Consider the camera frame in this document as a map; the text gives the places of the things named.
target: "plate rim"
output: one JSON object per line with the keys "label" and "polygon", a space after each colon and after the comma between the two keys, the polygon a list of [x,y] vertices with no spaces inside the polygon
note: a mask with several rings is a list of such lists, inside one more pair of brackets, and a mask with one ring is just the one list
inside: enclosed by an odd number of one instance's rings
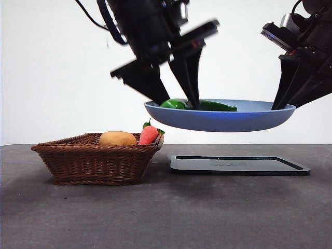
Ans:
{"label": "plate rim", "polygon": [[[269,102],[269,101],[260,101],[260,100],[231,100],[231,99],[202,99],[202,100],[208,100],[208,101],[222,101],[222,100],[226,100],[226,101],[247,101],[247,102],[261,102],[261,103],[269,103],[269,104],[273,104],[273,102]],[[285,111],[292,111],[292,110],[296,110],[296,106],[295,105],[291,105],[291,104],[287,104],[286,107],[288,108],[284,108],[284,109],[278,109],[278,110],[262,110],[259,112],[229,112],[229,111],[217,111],[217,110],[186,110],[186,109],[172,109],[172,108],[166,108],[166,107],[160,107],[160,106],[154,106],[154,105],[150,105],[150,103],[156,103],[154,101],[148,101],[144,103],[145,107],[148,108],[155,108],[155,109],[162,109],[162,110],[171,110],[171,111],[175,111],[175,112],[189,112],[189,113],[233,113],[233,114],[243,114],[243,113],[277,113],[277,112],[285,112]]]}

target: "green pepper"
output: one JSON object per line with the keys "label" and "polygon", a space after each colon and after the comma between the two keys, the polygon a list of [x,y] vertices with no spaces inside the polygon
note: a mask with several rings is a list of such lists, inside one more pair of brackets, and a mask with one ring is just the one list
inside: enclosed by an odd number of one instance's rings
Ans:
{"label": "green pepper", "polygon": [[[200,100],[199,103],[200,103],[199,110],[209,110],[217,112],[236,112],[238,110],[235,106],[229,106],[209,100]],[[160,106],[172,109],[186,109],[186,110],[194,109],[187,100],[183,99],[170,99],[163,102]]]}
{"label": "green pepper", "polygon": [[171,109],[187,109],[186,103],[179,99],[166,100],[160,105],[160,107]]}

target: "black tray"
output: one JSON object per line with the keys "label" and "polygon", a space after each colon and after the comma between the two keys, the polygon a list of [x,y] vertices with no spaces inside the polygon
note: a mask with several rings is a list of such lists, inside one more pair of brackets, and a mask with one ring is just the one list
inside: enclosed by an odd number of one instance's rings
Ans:
{"label": "black tray", "polygon": [[279,157],[173,156],[171,170],[184,174],[310,175],[310,169]]}

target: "woven basket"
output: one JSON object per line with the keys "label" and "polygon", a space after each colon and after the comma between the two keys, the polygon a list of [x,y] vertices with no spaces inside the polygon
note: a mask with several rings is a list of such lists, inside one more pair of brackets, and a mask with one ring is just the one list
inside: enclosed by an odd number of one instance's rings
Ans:
{"label": "woven basket", "polygon": [[[140,133],[133,133],[140,139]],[[150,145],[101,146],[101,133],[87,133],[32,146],[57,185],[132,185],[141,182],[153,155],[163,144],[159,134]]]}

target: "white wall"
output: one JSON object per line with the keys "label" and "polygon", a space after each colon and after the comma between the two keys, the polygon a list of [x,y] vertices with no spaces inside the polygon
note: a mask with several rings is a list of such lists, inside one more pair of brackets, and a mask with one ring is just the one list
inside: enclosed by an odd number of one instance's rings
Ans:
{"label": "white wall", "polygon": [[[95,0],[82,0],[102,20]],[[200,64],[200,96],[273,101],[284,51],[260,35],[280,23],[295,0],[191,1],[189,30],[217,18],[219,34],[206,40]],[[94,26],[74,0],[1,1],[1,144],[38,143],[86,132],[140,132],[149,119],[147,98],[111,79],[109,71],[134,59]],[[184,97],[167,65],[162,80],[172,98]],[[248,133],[209,133],[153,124],[166,143],[332,142],[332,96],[296,110],[277,128]]]}

